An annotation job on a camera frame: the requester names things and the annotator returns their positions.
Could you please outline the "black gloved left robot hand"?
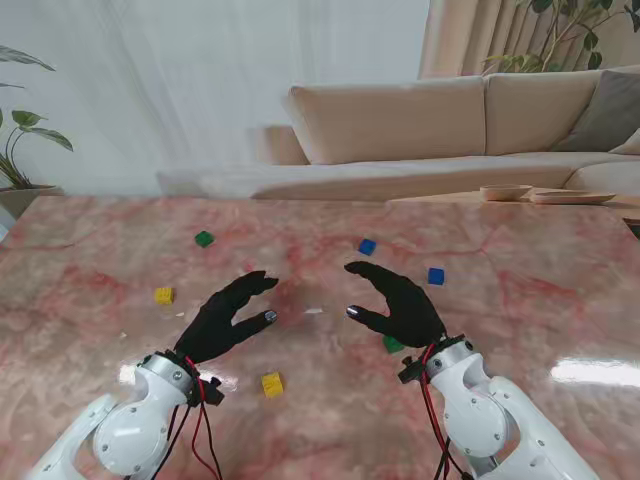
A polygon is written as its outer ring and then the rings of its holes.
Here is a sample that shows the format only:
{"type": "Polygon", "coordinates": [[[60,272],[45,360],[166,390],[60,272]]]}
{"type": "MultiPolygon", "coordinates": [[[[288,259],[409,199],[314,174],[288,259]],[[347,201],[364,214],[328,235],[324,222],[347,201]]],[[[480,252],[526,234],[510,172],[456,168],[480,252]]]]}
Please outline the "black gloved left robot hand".
{"type": "Polygon", "coordinates": [[[236,324],[233,318],[252,297],[274,288],[277,283],[278,279],[268,277],[265,271],[252,271],[237,278],[200,307],[176,342],[174,351],[200,364],[260,333],[277,320],[276,312],[266,310],[236,324]]]}

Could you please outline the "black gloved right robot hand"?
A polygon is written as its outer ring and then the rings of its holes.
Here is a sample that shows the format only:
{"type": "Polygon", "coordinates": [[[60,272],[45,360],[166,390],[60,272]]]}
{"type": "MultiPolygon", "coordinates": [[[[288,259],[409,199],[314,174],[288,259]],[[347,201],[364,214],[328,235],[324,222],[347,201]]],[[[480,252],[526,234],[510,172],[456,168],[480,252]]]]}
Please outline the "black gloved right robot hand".
{"type": "Polygon", "coordinates": [[[414,348],[428,347],[447,335],[429,297],[408,277],[366,261],[350,262],[344,269],[369,281],[384,296],[389,309],[389,314],[383,315],[350,305],[346,314],[352,320],[414,348]]]}

